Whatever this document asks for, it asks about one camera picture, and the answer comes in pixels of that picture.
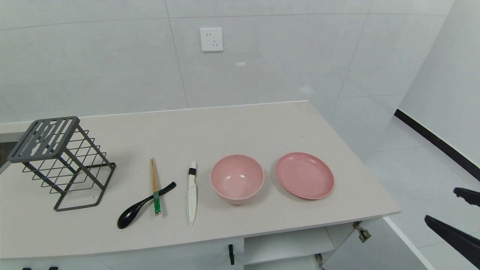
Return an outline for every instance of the kitchen counter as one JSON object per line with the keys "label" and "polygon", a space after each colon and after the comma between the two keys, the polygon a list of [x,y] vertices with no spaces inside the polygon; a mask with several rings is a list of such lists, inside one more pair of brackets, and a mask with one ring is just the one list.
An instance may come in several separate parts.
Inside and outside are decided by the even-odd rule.
{"label": "kitchen counter", "polygon": [[[30,123],[0,125],[0,133],[24,131]],[[308,101],[173,110],[81,118],[96,144],[117,168],[100,204],[56,212],[49,194],[12,164],[1,177],[0,258],[99,254],[373,219],[399,206]],[[290,194],[275,178],[276,161],[306,152],[332,170],[335,187],[318,200]],[[212,189],[209,174],[222,157],[243,154],[264,169],[265,183],[247,204],[234,206]],[[116,226],[130,205],[149,196],[149,160],[155,157],[162,215],[150,205],[126,229]],[[198,161],[198,208],[193,227],[186,211],[187,173]]]}

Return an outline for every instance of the dark gray metal rack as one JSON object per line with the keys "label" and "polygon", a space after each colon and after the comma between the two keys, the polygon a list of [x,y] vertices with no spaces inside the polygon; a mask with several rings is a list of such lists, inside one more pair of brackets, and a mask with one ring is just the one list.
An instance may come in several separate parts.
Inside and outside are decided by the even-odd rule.
{"label": "dark gray metal rack", "polygon": [[[25,165],[23,172],[33,172],[32,180],[42,180],[41,186],[50,187],[51,194],[60,193],[55,211],[97,206],[116,168],[79,123],[76,116],[36,120],[7,157],[11,163]],[[104,182],[98,178],[103,169],[110,170]],[[101,190],[95,203],[60,208],[69,192],[91,189],[94,185]]]}

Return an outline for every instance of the plate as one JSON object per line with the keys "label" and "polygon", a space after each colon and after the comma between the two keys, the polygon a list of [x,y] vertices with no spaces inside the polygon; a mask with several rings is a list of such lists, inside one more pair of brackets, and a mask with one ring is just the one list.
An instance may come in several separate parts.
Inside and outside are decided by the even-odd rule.
{"label": "plate", "polygon": [[276,176],[282,186],[304,199],[320,199],[333,189],[332,171],[319,158],[306,153],[284,155],[276,164]]}

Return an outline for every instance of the black baseboard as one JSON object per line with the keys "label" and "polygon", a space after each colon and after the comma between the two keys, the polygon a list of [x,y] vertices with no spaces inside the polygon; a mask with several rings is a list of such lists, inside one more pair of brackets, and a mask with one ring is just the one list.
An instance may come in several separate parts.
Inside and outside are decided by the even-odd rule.
{"label": "black baseboard", "polygon": [[448,145],[448,143],[444,142],[442,139],[437,137],[433,134],[430,130],[426,129],[417,121],[413,120],[410,116],[406,115],[401,110],[395,111],[395,116],[407,124],[409,127],[414,129],[418,134],[422,135],[425,139],[429,140],[433,145],[435,145],[438,149],[440,149],[443,153],[449,156],[453,161],[455,161],[458,165],[460,165],[463,169],[465,169],[468,173],[470,173],[473,177],[475,177],[478,181],[480,181],[480,168],[469,161],[466,157],[460,154],[457,150],[453,147]]}

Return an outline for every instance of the wooden chopsticks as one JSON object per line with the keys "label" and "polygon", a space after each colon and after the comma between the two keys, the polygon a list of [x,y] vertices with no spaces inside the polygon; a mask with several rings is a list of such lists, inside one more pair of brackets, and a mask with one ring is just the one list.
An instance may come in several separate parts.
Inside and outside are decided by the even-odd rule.
{"label": "wooden chopsticks", "polygon": [[158,216],[162,213],[160,207],[160,199],[158,197],[158,187],[157,187],[157,179],[156,179],[156,164],[155,159],[150,159],[150,173],[152,175],[152,190],[153,190],[153,202],[155,206],[155,216]]}

